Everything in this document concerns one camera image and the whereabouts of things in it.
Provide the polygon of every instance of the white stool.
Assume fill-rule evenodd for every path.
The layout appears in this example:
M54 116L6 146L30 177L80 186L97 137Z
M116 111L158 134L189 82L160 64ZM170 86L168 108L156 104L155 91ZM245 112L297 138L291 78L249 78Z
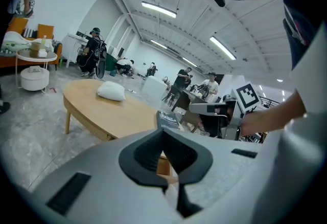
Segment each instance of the white stool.
M161 101L166 88L167 85L162 80L149 76L142 88L142 92L146 93L154 101Z
M29 72L24 69L20 74L21 87L27 91L42 91L46 93L46 86L49 84L49 71L41 68L40 72Z

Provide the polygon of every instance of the white pillow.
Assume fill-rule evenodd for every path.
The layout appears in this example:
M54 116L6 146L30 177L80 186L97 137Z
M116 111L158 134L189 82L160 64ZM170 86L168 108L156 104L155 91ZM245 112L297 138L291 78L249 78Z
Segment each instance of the white pillow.
M125 88L117 83L106 81L98 88L98 95L105 99L125 100Z

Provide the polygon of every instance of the railing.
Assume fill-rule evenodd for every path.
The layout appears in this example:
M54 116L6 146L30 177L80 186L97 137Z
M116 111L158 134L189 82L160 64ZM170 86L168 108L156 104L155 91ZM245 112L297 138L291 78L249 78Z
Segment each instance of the railing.
M265 107L265 108L270 108L270 107L275 107L279 104L279 102L271 100L271 99L267 99L264 97L259 96L260 101L261 101L261 106Z

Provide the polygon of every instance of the black book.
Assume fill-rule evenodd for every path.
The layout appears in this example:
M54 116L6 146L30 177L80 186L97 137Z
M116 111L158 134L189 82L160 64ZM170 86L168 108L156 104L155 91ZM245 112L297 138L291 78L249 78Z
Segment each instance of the black book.
M160 110L157 111L157 126L158 128L177 128L180 129L177 117L175 114L166 114Z

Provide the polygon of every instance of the fluorescent light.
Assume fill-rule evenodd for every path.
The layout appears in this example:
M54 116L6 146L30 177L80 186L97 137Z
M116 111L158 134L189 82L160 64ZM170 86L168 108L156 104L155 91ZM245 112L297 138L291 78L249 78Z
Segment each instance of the fluorescent light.
M210 40L216 44L231 60L236 60L236 57L231 51L229 51L222 43L219 42L215 37L211 37Z
M165 9L165 8L163 8L161 6L158 6L158 5L155 5L155 4L152 4L152 3L148 3L148 2L142 1L141 4L142 4L143 7L146 7L148 9L153 9L153 10L156 10L156 11L159 11L159 12L161 12L163 14L166 14L166 15L168 15L170 17L173 17L173 18L175 18L176 15L177 15L177 13L174 12L174 11L171 11L169 9Z
M158 43L157 41L154 41L153 39L151 40L151 42L152 42L152 43L155 43L155 44L157 44L158 46L160 46L160 47L164 48L165 50L167 49L167 47L166 47L166 46L164 46L164 45L162 45L162 44Z
M193 65L194 67L197 67L195 64L193 64L192 62L190 62L188 59L182 58L183 60L187 61L189 64Z

